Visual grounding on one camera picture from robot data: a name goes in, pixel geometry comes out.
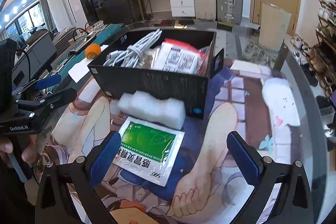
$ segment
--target orange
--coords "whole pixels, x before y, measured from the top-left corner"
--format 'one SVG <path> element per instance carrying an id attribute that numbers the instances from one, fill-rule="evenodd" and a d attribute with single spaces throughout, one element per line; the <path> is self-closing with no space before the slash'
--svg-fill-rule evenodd
<path id="1" fill-rule="evenodd" d="M 87 59 L 95 59 L 101 53 L 100 46 L 96 43 L 92 43 L 85 49 L 85 57 Z"/>

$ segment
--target black box on suitcase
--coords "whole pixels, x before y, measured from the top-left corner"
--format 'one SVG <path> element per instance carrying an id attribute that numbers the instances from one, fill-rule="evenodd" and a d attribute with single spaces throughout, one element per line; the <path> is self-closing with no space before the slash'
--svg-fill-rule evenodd
<path id="1" fill-rule="evenodd" d="M 163 29 L 159 40 L 152 48 L 159 46 L 165 38 L 187 42 L 197 49 L 209 46 L 209 63 L 204 76 L 183 73 L 103 66 L 106 56 L 115 50 L 126 50 L 151 30 L 130 31 L 127 27 L 116 33 L 110 44 L 96 57 L 88 68 L 108 97 L 120 99 L 123 93 L 134 94 L 137 90 L 150 93 L 155 98 L 182 100 L 186 114 L 190 117 L 203 118 L 209 80 L 223 67 L 224 50 L 215 57 L 213 51 L 216 32 L 189 29 Z"/>

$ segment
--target curtain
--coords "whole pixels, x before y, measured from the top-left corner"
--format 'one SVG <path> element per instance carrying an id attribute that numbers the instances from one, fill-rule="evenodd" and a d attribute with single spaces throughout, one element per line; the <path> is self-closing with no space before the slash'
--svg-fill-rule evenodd
<path id="1" fill-rule="evenodd" d="M 8 34 L 6 29 L 4 28 L 1 32 L 0 32 L 0 41 L 5 40 L 6 38 L 8 38 Z"/>
<path id="2" fill-rule="evenodd" d="M 40 0 L 44 20 L 45 20 L 45 25 L 47 29 L 51 32 L 53 30 L 53 17 L 51 15 L 49 5 L 47 0 Z"/>

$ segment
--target blue round sticker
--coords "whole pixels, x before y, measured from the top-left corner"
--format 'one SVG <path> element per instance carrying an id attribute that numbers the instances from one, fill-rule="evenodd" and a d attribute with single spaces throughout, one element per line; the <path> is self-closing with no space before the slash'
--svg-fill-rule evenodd
<path id="1" fill-rule="evenodd" d="M 194 108 L 194 113 L 201 114 L 202 110 L 200 108 Z"/>

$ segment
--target bundled charging cable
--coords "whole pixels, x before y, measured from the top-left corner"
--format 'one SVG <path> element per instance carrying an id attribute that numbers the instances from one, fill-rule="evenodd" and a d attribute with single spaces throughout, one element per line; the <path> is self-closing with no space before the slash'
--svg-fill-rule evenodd
<path id="1" fill-rule="evenodd" d="M 122 61 L 121 67 L 135 68 L 138 61 L 141 60 L 143 53 L 159 40 L 161 33 L 162 31 L 157 29 L 155 32 L 151 32 L 141 38 L 134 45 L 128 46 L 126 51 L 110 52 L 106 57 L 104 66 L 114 67 Z"/>

